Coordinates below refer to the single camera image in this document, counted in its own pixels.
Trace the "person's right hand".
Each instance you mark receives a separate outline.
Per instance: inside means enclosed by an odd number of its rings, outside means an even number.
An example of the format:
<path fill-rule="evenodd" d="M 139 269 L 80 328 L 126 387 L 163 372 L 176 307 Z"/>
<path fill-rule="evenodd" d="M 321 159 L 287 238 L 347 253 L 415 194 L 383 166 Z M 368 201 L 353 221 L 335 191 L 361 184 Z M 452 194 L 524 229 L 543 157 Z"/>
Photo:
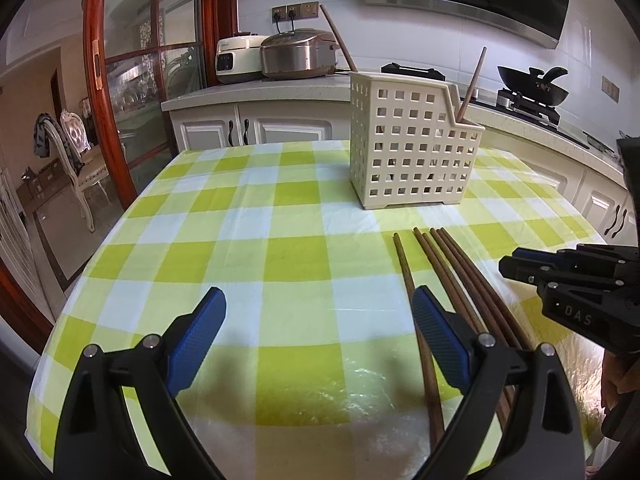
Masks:
<path fill-rule="evenodd" d="M 627 365 L 622 358 L 605 350 L 602 361 L 601 406 L 612 410 L 622 395 L 640 389 L 640 362 Z"/>

